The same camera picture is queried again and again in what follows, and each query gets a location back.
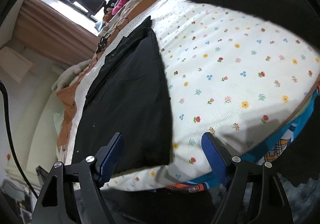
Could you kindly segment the black button-up jacket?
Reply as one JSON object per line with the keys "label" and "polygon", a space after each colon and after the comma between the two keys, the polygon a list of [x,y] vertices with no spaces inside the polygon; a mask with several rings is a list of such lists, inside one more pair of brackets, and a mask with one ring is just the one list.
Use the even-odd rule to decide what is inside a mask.
{"label": "black button-up jacket", "polygon": [[[271,22],[310,44],[319,54],[319,16],[307,0],[186,0],[231,9]],[[115,173],[167,166],[173,161],[173,110],[161,49],[145,18],[88,74],[77,102],[73,162],[125,139]]]}

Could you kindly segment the cream padded headboard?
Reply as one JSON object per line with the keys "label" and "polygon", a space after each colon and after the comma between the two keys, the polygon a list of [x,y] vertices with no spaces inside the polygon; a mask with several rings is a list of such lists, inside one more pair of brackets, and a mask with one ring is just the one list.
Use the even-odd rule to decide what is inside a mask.
{"label": "cream padded headboard", "polygon": [[9,97],[12,141],[18,162],[30,183],[40,187],[36,168],[50,171],[56,162],[57,138],[63,120],[63,105],[52,91],[62,69],[50,65],[29,74],[18,83],[3,73]]}

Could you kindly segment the dark grey fluffy rug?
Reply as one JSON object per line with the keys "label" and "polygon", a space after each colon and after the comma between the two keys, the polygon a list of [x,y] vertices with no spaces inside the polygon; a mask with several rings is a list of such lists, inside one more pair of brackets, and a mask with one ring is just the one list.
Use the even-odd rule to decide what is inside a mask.
{"label": "dark grey fluffy rug", "polygon": [[293,223],[304,223],[318,204],[319,178],[310,178],[306,183],[294,187],[285,177],[280,174],[278,176],[290,204]]}

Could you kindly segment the orange-brown duvet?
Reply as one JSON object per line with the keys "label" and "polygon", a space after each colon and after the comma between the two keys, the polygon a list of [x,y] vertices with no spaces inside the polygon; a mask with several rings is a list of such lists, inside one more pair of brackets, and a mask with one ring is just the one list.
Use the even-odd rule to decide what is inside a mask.
{"label": "orange-brown duvet", "polygon": [[85,77],[85,75],[88,74],[92,70],[92,68],[97,64],[97,62],[100,60],[101,56],[103,55],[105,49],[107,49],[107,47],[114,41],[114,39],[116,39],[116,37],[123,30],[123,28],[125,28],[125,26],[129,22],[131,22],[136,17],[140,16],[140,14],[145,12],[157,1],[158,0],[141,0],[139,3],[137,3],[129,11],[127,15],[123,16],[120,19],[120,21],[116,24],[115,27],[113,27],[110,31],[108,31],[103,35],[101,39],[106,41],[105,47],[103,47],[101,51],[97,51],[95,53],[89,65],[84,69],[84,71],[80,73],[80,75],[68,87],[65,87],[62,90],[56,92],[57,97],[60,99],[65,109],[61,130],[57,139],[56,152],[57,152],[57,157],[59,159],[65,161],[69,151],[68,146],[71,143],[70,131],[72,128],[73,119],[77,111],[75,94],[76,94],[78,85],[80,84],[82,79]]}

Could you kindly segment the white floral bed sheet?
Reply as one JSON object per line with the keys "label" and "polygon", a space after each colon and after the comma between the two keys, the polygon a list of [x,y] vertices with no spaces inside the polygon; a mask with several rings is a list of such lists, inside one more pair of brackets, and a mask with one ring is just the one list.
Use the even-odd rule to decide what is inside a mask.
{"label": "white floral bed sheet", "polygon": [[110,187],[163,188],[208,174],[203,133],[212,133],[231,154],[245,155],[300,116],[319,82],[319,54],[293,33],[186,0],[158,0],[123,28],[107,52],[147,17],[171,96],[173,161],[114,177]]}

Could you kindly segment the grey plush toy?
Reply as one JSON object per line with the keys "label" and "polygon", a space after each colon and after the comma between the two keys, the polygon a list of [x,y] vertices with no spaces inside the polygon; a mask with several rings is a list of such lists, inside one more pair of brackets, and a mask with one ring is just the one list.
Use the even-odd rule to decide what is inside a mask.
{"label": "grey plush toy", "polygon": [[65,87],[68,87],[84,69],[89,65],[91,60],[80,62],[79,64],[73,65],[65,70],[59,78],[52,85],[52,91],[60,91]]}

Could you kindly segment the black plush with eyes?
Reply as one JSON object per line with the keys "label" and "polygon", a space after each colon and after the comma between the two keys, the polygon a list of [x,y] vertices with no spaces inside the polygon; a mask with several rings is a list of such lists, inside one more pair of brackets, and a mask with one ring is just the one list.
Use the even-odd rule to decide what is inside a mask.
{"label": "black plush with eyes", "polygon": [[104,5],[104,14],[106,15],[110,9],[113,9],[117,0],[109,0],[105,5]]}

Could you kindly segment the beige crumpled blanket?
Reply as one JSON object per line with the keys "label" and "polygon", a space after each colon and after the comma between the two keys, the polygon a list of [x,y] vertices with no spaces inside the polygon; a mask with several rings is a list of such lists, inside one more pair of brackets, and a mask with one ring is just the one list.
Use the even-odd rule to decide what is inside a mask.
{"label": "beige crumpled blanket", "polygon": [[108,8],[107,14],[103,17],[103,27],[101,31],[99,32],[99,36],[102,36],[103,34],[110,31],[113,27],[116,26],[116,24],[120,21],[120,19],[127,15],[129,11],[141,0],[129,0],[126,4],[124,4],[115,15],[112,15],[112,8]]}

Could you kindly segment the pink garment on sill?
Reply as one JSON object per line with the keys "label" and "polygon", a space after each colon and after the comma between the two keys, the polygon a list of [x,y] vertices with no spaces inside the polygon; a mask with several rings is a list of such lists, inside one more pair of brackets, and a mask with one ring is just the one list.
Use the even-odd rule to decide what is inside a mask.
{"label": "pink garment on sill", "polygon": [[116,13],[119,12],[128,2],[129,0],[119,0],[112,10],[112,15],[116,15]]}

